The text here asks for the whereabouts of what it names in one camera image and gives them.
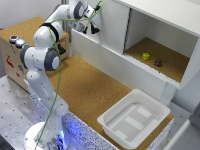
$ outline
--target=white plastic bin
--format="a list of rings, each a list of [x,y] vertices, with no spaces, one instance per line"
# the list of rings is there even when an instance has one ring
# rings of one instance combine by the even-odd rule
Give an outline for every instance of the white plastic bin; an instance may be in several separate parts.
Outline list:
[[[169,108],[135,89],[97,120],[122,147],[136,149],[169,113]]]

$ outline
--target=brown cardboard box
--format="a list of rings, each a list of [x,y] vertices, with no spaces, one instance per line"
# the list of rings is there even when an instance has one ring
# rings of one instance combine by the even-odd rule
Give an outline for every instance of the brown cardboard box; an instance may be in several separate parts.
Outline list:
[[[11,35],[17,35],[19,38],[24,39],[26,44],[35,46],[33,35],[43,23],[44,19],[35,17],[0,31],[0,50],[6,74],[27,91],[28,88],[24,83],[24,79],[26,79],[28,70],[25,69],[21,63],[21,49],[16,48],[14,44],[10,44],[9,37]],[[61,55],[61,60],[65,60],[69,57],[69,35],[66,32],[63,33],[58,44],[66,50],[66,52]]]

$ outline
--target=green cable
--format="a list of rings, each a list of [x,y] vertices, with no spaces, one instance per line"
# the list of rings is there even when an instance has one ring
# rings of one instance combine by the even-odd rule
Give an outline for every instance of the green cable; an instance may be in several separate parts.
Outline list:
[[[55,42],[55,39],[53,38],[53,34],[52,34],[50,28],[49,28],[49,32],[50,32],[51,38],[53,39],[53,42],[54,42],[54,44],[55,44],[55,46],[56,46],[56,50],[57,50],[57,52],[58,52],[58,56],[59,56],[59,59],[60,59],[60,53],[59,53],[59,50],[58,50],[58,44]],[[40,135],[40,137],[39,137],[39,139],[38,139],[38,142],[37,142],[37,144],[36,144],[35,150],[36,150],[36,148],[37,148],[37,146],[38,146],[38,144],[39,144],[39,142],[40,142],[40,140],[41,140],[41,138],[42,138],[44,129],[45,129],[46,125],[47,125],[47,122],[49,121],[49,117],[51,116],[53,107],[54,107],[54,105],[55,105],[55,103],[56,103],[56,100],[57,100],[57,97],[58,97],[58,91],[59,91],[60,79],[61,79],[61,68],[62,68],[61,59],[60,59],[60,62],[59,62],[59,66],[60,66],[60,73],[59,73],[59,80],[58,80],[58,88],[57,88],[57,91],[56,91],[56,97],[55,97],[55,100],[54,100],[53,105],[52,105],[52,107],[51,107],[51,110],[50,110],[50,112],[49,112],[49,115],[48,115],[48,117],[47,117],[47,121],[45,122],[44,127],[43,127],[43,129],[42,129],[42,133],[41,133],[41,135]]]
[[[92,19],[92,17],[96,16],[96,15],[101,11],[101,9],[103,8],[104,0],[101,0],[101,1],[96,5],[95,9],[97,8],[97,6],[98,6],[101,2],[102,2],[101,8],[100,8],[96,13],[94,13],[94,11],[93,11],[93,12],[92,12],[92,15],[91,15],[89,18],[80,19],[80,20],[73,20],[73,19],[55,19],[55,20],[53,20],[51,23],[53,23],[53,22],[55,22],[55,21],[84,21],[84,20],[89,20],[89,22],[88,22],[88,25],[89,25],[90,20]],[[55,39],[54,39],[54,37],[53,37],[53,34],[52,34],[50,28],[49,28],[49,33],[50,33],[51,38],[53,39],[53,42],[54,42],[54,44],[55,44],[55,46],[56,46],[56,50],[57,50],[57,52],[58,52],[58,56],[59,56],[59,59],[60,59],[60,53],[59,53],[59,50],[58,50],[58,44],[56,43],[56,41],[55,41]],[[57,88],[57,91],[56,91],[56,97],[55,97],[55,100],[54,100],[53,105],[52,105],[52,107],[51,107],[51,110],[50,110],[50,112],[49,112],[49,115],[48,115],[48,117],[47,117],[47,120],[46,120],[46,122],[45,122],[45,124],[44,124],[44,127],[43,127],[43,129],[42,129],[42,133],[41,133],[41,135],[40,135],[40,137],[39,137],[39,139],[38,139],[38,142],[37,142],[37,144],[36,144],[35,150],[36,150],[36,148],[37,148],[37,146],[38,146],[38,144],[39,144],[39,142],[40,142],[40,140],[41,140],[41,137],[42,137],[42,135],[43,135],[44,129],[45,129],[46,125],[47,125],[47,122],[49,121],[49,117],[51,116],[53,107],[54,107],[54,105],[55,105],[55,103],[56,103],[56,100],[57,100],[57,97],[58,97],[58,91],[59,91],[60,79],[61,79],[61,68],[62,68],[62,66],[61,66],[61,59],[60,59],[60,62],[59,62],[59,63],[60,63],[60,65],[59,65],[59,66],[60,66],[60,72],[59,72],[59,80],[58,80],[58,88]]]

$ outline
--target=plastic container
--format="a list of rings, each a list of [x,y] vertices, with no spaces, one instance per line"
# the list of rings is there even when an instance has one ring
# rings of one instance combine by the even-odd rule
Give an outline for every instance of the plastic container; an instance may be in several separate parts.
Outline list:
[[[169,108],[135,89],[97,120],[119,145],[136,149],[169,113]]]

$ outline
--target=white cabinet door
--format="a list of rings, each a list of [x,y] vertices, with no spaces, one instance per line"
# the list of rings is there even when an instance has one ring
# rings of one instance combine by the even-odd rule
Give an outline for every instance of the white cabinet door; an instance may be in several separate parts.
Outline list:
[[[197,41],[194,52],[190,58],[190,62],[187,66],[183,79],[180,83],[180,88],[183,88],[200,70],[200,38]]]
[[[87,0],[94,8],[99,0]],[[104,0],[104,6],[99,14],[100,32],[93,35],[89,26],[86,36],[105,47],[122,54],[124,50],[125,36],[129,18],[129,7],[113,0]]]

